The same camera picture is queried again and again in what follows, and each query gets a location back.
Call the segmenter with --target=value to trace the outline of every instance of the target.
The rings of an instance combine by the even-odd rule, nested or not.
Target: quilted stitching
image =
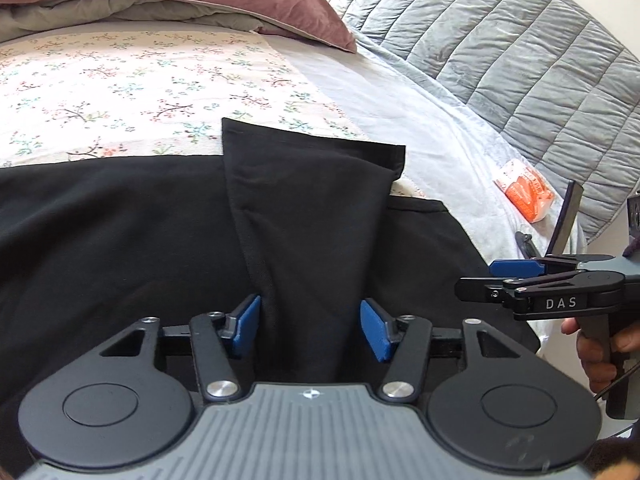
[[[560,191],[569,178],[580,180],[585,187],[581,208],[583,228],[588,238],[593,239],[638,183],[640,62],[573,2],[496,0],[489,12],[479,15],[477,6],[470,6],[466,14],[460,12],[463,7],[456,5],[458,1],[447,0],[442,9],[443,0],[331,0],[331,3],[336,9],[345,9],[348,25],[359,28],[425,74],[437,77],[513,146],[530,156],[533,163],[537,162],[537,167]],[[531,9],[527,1],[543,8],[523,20],[526,9]],[[431,7],[424,7],[427,2]],[[498,8],[503,12],[493,15]],[[504,9],[513,10],[513,15]],[[496,18],[495,23],[488,20],[490,16]],[[443,26],[443,20],[451,19],[454,21],[445,21]],[[491,49],[484,52],[482,44],[478,44],[474,62],[476,51],[470,48],[469,35],[479,34],[483,41],[491,41],[487,27],[499,27],[500,20],[508,19],[512,19],[510,27],[497,30],[502,36],[493,42]],[[548,30],[558,31],[556,23],[567,22],[570,27],[560,29],[554,38],[550,33],[537,33],[541,30],[540,22]],[[467,30],[460,39],[460,31]],[[575,31],[571,39],[566,34],[570,31]],[[580,47],[572,48],[578,40]],[[545,57],[535,58],[537,52]],[[547,63],[549,52],[558,53]],[[589,54],[593,56],[591,64]],[[609,61],[609,55],[615,59]],[[465,72],[464,62],[473,64],[473,70]],[[507,72],[513,70],[512,65],[529,71],[518,78],[519,72]],[[594,66],[602,70],[598,81],[594,80]],[[511,86],[500,86],[502,80]],[[545,99],[552,99],[553,95],[557,101],[545,107]],[[577,168],[571,164],[572,157],[578,156],[580,146],[593,144],[593,139],[598,139],[600,156],[593,157],[589,150],[582,150],[586,158],[580,164],[588,170],[568,169]],[[576,150],[567,149],[567,142],[574,142]]]

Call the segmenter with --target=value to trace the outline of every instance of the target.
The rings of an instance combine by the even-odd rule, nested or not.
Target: hand
[[[561,330],[563,334],[572,334],[577,332],[579,328],[578,320],[571,317],[562,322]],[[602,345],[595,339],[587,339],[580,333],[576,348],[582,362],[582,368],[589,378],[589,388],[597,394],[616,378],[616,367],[611,363],[602,362]],[[611,351],[613,352],[633,352],[636,350],[640,350],[640,322],[633,323],[611,338]]]
[[[596,476],[595,480],[638,480],[640,478],[640,465],[624,461],[612,466]]]

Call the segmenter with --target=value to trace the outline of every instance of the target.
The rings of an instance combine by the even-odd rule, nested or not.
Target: black cloth
[[[186,324],[260,293],[249,380],[375,383],[358,323],[367,295],[440,326],[483,317],[537,349],[507,311],[453,296],[486,265],[442,204],[388,196],[401,146],[231,120],[223,145],[0,171],[0,463],[12,474],[30,464],[24,394],[145,316]]]

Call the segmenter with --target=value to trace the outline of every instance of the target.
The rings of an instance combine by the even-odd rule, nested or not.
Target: metal pivot cap
[[[414,394],[414,387],[404,381],[391,381],[382,386],[382,393],[392,399],[405,399]]]
[[[238,392],[238,385],[233,381],[214,381],[207,384],[207,393],[211,397],[231,397]]]

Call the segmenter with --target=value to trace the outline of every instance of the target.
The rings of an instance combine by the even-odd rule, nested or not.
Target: bed
[[[0,0],[0,166],[219,154],[225,117],[402,144],[393,194],[441,200],[486,262],[521,257],[517,231],[543,251],[567,177],[545,173],[557,199],[543,221],[526,222],[493,178],[530,154],[455,85],[342,12],[361,18],[372,0],[330,1],[351,28],[326,0]],[[638,179],[635,160],[624,160],[618,202]],[[619,206],[583,222],[587,235]],[[585,246],[576,224],[566,250]],[[550,324],[533,325],[543,354]]]
[[[558,189],[595,240],[638,185],[640,63],[571,0],[329,0],[435,79]]]

